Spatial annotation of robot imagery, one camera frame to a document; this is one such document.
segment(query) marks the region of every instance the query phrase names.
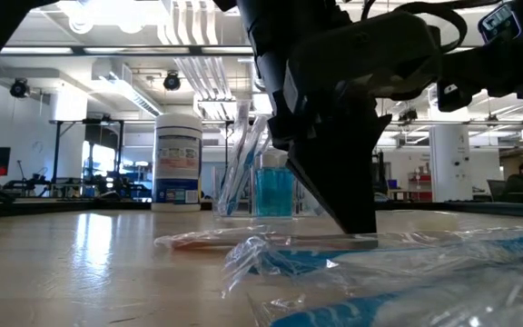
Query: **person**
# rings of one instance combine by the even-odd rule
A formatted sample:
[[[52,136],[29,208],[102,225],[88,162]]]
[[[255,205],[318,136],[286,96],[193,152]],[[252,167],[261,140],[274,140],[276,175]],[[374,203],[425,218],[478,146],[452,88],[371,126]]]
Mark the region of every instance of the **person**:
[[[512,174],[506,181],[502,194],[505,201],[523,202],[523,163],[518,169],[519,173]]]

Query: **table surface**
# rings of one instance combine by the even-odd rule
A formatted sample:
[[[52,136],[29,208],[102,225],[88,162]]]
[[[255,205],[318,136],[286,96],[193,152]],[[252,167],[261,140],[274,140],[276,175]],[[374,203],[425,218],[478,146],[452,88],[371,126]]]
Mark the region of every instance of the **table surface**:
[[[523,225],[468,213],[379,212],[381,233]],[[226,250],[170,252],[155,238],[251,225],[211,212],[98,211],[0,218],[0,326],[254,326],[244,295],[221,299]],[[292,233],[340,230],[328,217]]]

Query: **white plastic container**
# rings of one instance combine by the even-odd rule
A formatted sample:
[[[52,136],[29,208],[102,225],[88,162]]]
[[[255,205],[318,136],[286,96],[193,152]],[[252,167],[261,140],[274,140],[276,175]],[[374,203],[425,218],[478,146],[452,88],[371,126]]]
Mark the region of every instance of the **white plastic container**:
[[[201,119],[188,114],[161,114],[155,122],[152,210],[200,211]]]

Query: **container label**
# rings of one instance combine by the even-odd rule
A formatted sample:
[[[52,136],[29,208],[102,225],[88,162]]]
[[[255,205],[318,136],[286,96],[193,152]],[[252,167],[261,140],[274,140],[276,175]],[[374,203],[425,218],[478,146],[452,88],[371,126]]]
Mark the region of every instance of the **container label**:
[[[199,203],[201,140],[185,135],[159,135],[154,168],[155,203]]]

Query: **chair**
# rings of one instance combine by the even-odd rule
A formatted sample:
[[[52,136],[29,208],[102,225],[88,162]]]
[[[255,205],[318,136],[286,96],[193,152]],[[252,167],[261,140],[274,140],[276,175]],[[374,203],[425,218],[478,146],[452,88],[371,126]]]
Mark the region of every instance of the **chair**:
[[[491,193],[491,201],[501,201],[501,196],[506,189],[506,181],[488,180],[488,186]]]

